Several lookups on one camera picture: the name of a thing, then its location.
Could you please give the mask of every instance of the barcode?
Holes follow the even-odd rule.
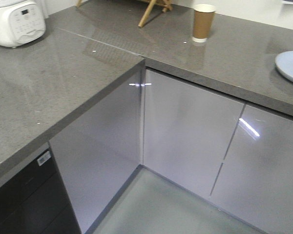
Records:
[[[51,154],[49,151],[45,152],[40,158],[37,159],[38,165],[42,166],[45,162],[47,162],[51,158]]]

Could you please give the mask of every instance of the black appliance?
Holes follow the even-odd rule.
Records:
[[[0,187],[0,234],[81,234],[50,150]]]

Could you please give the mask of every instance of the white rice cooker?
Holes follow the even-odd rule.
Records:
[[[33,0],[0,0],[0,45],[16,47],[41,37],[45,22]]]

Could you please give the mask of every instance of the wall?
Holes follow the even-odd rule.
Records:
[[[51,15],[68,7],[76,5],[78,0],[44,0],[48,14]]]
[[[218,14],[293,29],[293,5],[281,0],[173,0],[173,3],[186,7],[213,4]]]

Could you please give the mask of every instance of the corner cabinet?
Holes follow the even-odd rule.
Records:
[[[246,106],[211,201],[265,232],[293,234],[293,121]]]
[[[85,233],[140,164],[140,72],[50,140]]]
[[[144,165],[207,199],[244,103],[146,71]]]

